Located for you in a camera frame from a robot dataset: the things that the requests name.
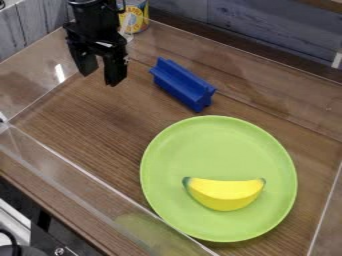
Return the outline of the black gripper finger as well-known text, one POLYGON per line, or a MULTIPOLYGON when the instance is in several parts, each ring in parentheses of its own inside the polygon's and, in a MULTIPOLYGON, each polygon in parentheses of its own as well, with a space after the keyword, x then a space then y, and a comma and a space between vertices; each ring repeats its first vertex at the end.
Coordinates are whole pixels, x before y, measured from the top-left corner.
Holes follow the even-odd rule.
POLYGON ((99 68, 95 54, 75 42, 68 42, 68 49, 80 74, 88 76, 99 68))
POLYGON ((127 52, 107 53, 103 62, 106 84, 115 87, 127 77, 127 52))

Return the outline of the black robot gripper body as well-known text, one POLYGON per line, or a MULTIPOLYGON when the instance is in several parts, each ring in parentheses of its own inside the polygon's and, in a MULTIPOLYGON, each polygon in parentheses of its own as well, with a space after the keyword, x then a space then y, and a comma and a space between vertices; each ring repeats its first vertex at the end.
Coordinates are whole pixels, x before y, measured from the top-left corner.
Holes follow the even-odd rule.
POLYGON ((126 11, 126 1, 67 0, 73 21, 63 28, 72 56, 127 55, 127 40, 119 33, 119 15, 126 11))

